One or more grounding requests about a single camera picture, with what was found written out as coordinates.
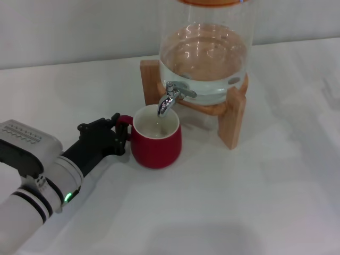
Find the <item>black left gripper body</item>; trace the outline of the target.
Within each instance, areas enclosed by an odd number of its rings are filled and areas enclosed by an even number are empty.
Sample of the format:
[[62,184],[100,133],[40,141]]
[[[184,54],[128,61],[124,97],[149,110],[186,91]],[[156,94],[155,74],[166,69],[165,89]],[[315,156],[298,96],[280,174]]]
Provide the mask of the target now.
[[87,176],[105,157],[116,155],[117,134],[112,130],[111,118],[101,118],[78,126],[78,141],[62,156],[74,163]]

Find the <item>red ceramic cup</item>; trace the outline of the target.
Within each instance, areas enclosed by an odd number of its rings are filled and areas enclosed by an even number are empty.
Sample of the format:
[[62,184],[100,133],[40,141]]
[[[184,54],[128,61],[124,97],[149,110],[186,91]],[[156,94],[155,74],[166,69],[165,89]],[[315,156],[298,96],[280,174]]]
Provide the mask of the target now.
[[128,138],[134,159],[142,166],[160,169],[175,162],[182,150],[180,119],[172,109],[165,117],[157,115],[157,105],[139,109],[135,115],[122,115],[116,128],[130,125]]

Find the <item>chrome faucet tap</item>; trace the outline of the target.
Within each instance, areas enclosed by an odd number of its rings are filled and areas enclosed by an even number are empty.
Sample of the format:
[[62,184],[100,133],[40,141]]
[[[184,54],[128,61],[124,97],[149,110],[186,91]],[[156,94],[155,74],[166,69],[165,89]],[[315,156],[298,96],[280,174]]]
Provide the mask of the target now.
[[185,97],[197,97],[197,93],[189,89],[188,84],[182,81],[168,81],[165,89],[166,93],[161,97],[157,108],[157,116],[161,118],[165,117],[179,100]]

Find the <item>glass water dispenser jar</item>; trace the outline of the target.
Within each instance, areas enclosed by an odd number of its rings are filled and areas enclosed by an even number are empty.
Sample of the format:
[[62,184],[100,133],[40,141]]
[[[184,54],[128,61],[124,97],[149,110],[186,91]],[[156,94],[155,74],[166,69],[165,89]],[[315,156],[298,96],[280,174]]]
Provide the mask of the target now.
[[161,0],[160,78],[184,82],[196,105],[225,101],[240,88],[259,0]]

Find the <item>wooden dispenser stand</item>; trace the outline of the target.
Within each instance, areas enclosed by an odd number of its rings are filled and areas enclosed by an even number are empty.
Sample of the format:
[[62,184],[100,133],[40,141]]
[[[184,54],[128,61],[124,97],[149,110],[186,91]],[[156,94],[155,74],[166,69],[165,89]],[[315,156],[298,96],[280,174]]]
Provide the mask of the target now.
[[[141,60],[140,72],[143,85],[144,100],[146,105],[159,102],[165,94],[165,88],[160,80],[159,60]],[[237,147],[244,110],[247,103],[246,92],[248,89],[248,77],[246,76],[240,89],[232,87],[228,89],[226,101],[217,105],[201,106],[179,100],[179,104],[192,110],[218,117],[218,136],[229,148]]]

